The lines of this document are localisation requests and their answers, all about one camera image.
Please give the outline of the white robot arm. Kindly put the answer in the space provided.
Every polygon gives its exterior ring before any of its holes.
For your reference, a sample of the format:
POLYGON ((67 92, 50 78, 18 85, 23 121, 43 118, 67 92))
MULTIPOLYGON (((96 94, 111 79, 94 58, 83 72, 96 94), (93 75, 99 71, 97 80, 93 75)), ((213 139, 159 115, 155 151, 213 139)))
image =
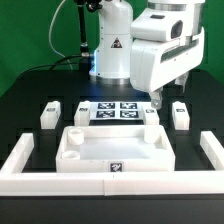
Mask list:
POLYGON ((129 83, 147 92, 151 105, 162 106, 163 87, 184 86, 189 71, 203 58, 205 0, 147 0, 133 16, 126 0, 94 0, 100 42, 90 77, 105 84, 129 83))

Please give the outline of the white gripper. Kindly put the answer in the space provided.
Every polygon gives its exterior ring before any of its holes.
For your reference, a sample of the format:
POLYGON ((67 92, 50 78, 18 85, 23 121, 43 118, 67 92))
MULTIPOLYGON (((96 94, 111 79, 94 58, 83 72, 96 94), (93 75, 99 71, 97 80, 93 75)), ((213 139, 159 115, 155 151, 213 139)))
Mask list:
POLYGON ((150 92, 151 106, 162 107, 162 89, 167 83, 184 87, 189 74, 203 58, 204 30, 193 37, 189 45, 181 46, 180 40, 153 42, 136 39, 131 49, 130 82, 140 91, 150 92))

